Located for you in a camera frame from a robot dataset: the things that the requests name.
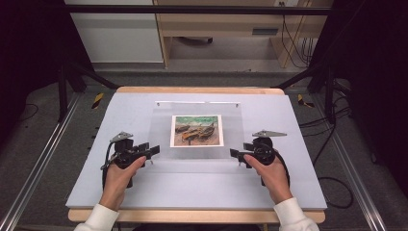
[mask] photograph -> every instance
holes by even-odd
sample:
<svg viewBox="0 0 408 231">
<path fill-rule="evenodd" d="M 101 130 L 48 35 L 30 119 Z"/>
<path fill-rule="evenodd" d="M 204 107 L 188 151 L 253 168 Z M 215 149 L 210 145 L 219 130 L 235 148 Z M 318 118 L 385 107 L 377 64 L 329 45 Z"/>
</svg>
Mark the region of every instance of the photograph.
<svg viewBox="0 0 408 231">
<path fill-rule="evenodd" d="M 221 115 L 174 115 L 170 147 L 224 146 Z"/>
</svg>

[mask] aluminum rail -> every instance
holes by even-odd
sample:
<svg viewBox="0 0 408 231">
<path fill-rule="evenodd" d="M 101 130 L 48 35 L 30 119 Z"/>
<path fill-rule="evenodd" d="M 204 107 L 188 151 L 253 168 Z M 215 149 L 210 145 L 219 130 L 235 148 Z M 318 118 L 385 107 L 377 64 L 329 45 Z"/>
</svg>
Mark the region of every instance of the aluminum rail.
<svg viewBox="0 0 408 231">
<path fill-rule="evenodd" d="M 149 6 L 149 5 L 44 5 L 46 10 L 69 13 L 205 13 L 205 14 L 279 14 L 344 15 L 352 9 L 244 6 Z"/>
<path fill-rule="evenodd" d="M 312 98 L 320 114 L 324 116 L 323 103 L 321 102 L 320 97 L 312 94 Z M 326 122 L 326 127 L 328 129 L 330 128 L 330 124 L 328 122 Z M 363 180 L 360 178 L 356 167 L 348 157 L 347 151 L 345 150 L 345 147 L 336 131 L 334 131 L 333 133 L 333 143 L 338 150 L 336 153 L 338 155 L 340 164 L 343 167 L 344 174 L 347 177 L 350 187 L 354 192 L 354 196 L 356 196 L 356 199 L 360 204 L 360 208 L 363 211 L 370 229 L 372 231 L 386 231 L 387 227 L 385 226 L 382 217 L 378 213 L 378 210 L 375 207 L 375 204 L 372 201 L 371 196 L 363 183 Z"/>
<path fill-rule="evenodd" d="M 73 97 L 68 105 L 68 112 L 64 117 L 63 121 L 59 122 L 54 129 L 53 134 L 42 150 L 36 165 L 32 169 L 30 175 L 28 176 L 24 186 L 22 187 L 20 193 L 15 199 L 12 207 L 7 212 L 5 217 L 0 223 L 0 231 L 11 231 L 14 230 L 18 223 L 22 213 L 24 212 L 27 203 L 29 202 L 34 190 L 36 189 L 38 182 L 48 165 L 54 151 L 65 131 L 68 122 L 71 120 L 72 115 L 76 109 L 79 99 L 81 98 L 81 93 L 74 93 Z"/>
</svg>

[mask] shirt cuff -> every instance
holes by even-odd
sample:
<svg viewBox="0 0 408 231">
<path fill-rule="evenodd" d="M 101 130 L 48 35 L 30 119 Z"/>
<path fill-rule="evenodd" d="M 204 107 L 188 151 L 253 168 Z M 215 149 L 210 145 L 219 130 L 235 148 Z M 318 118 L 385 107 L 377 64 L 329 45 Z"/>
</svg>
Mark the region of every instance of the shirt cuff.
<svg viewBox="0 0 408 231">
<path fill-rule="evenodd" d="M 306 218 L 295 197 L 280 202 L 273 209 L 282 226 L 297 223 Z"/>
<path fill-rule="evenodd" d="M 118 216 L 118 212 L 96 204 L 85 224 L 96 230 L 111 230 Z"/>
</svg>

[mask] white table surface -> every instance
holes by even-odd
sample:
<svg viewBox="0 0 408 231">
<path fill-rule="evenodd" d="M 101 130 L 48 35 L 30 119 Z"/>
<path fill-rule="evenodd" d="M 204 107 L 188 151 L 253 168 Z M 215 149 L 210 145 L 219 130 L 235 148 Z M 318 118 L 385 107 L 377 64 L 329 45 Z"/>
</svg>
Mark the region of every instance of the white table surface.
<svg viewBox="0 0 408 231">
<path fill-rule="evenodd" d="M 66 202 L 71 209 L 92 208 L 102 194 L 100 167 L 109 140 L 119 132 L 134 135 L 135 144 L 149 141 L 155 101 L 241 102 L 243 141 L 260 130 L 287 133 L 272 138 L 291 176 L 291 190 L 304 210 L 323 210 L 326 203 L 287 95 L 117 92 L 90 150 L 84 168 Z M 155 156 L 134 177 L 122 209 L 265 210 L 272 209 L 268 190 L 254 169 L 239 167 L 235 158 L 169 160 Z"/>
</svg>

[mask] white sleeve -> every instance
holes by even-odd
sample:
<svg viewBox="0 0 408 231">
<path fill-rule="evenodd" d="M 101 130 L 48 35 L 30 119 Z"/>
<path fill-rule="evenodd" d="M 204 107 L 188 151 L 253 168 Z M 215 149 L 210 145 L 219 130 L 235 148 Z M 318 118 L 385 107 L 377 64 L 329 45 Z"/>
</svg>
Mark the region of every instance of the white sleeve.
<svg viewBox="0 0 408 231">
<path fill-rule="evenodd" d="M 118 212 L 96 204 L 87 221 L 78 224 L 75 231 L 110 231 L 118 216 Z"/>
<path fill-rule="evenodd" d="M 295 197 L 282 201 L 273 209 L 281 223 L 280 231 L 319 231 L 316 223 L 303 214 Z"/>
</svg>

